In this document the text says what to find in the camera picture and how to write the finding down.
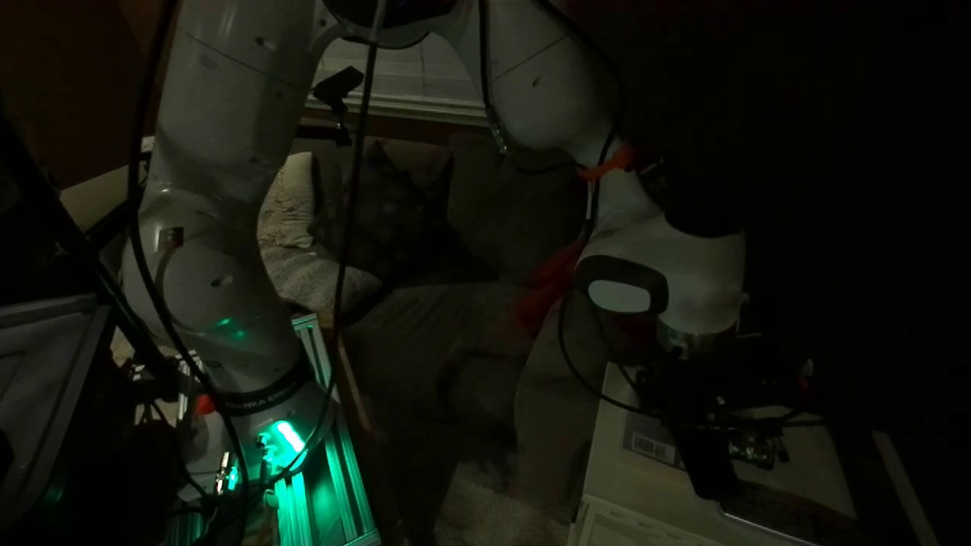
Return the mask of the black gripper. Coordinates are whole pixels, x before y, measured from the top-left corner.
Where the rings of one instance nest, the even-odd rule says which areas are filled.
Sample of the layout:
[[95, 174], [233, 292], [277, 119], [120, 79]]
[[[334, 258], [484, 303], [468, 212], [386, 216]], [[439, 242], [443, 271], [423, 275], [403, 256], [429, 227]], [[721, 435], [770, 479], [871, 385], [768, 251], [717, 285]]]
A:
[[781, 431], [802, 414], [799, 364], [766, 334], [681, 334], [652, 349], [659, 414], [676, 431]]

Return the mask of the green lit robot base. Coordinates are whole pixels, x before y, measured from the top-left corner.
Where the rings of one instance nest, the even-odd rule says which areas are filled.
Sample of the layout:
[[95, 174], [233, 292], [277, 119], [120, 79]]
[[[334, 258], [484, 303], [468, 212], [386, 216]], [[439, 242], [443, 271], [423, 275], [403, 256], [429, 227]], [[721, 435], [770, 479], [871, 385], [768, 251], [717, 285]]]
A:
[[292, 328], [330, 394], [325, 414], [266, 422], [250, 439], [250, 478], [225, 454], [213, 497], [175, 515], [160, 546], [382, 546], [325, 334], [313, 316]]

